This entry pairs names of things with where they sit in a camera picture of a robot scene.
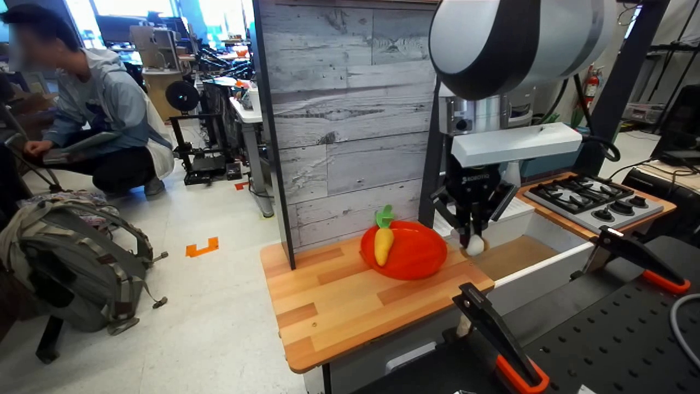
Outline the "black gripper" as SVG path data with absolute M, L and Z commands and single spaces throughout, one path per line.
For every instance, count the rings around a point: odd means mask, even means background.
M 488 223 L 498 222 L 515 196 L 497 164 L 461 166 L 454 158 L 447 164 L 447 190 L 437 188 L 431 203 L 456 233 L 461 248 L 471 244 L 471 226 L 461 218 L 479 220 L 476 235 L 484 235 Z

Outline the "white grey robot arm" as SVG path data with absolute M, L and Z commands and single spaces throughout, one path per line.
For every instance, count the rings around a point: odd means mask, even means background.
M 615 32 L 615 0 L 441 0 L 428 29 L 439 83 L 468 104 L 497 98 L 498 119 L 447 140 L 444 185 L 431 203 L 466 252 L 514 200 L 503 164 L 573 153 L 581 134 L 563 121 L 534 125 L 535 91 L 590 67 Z

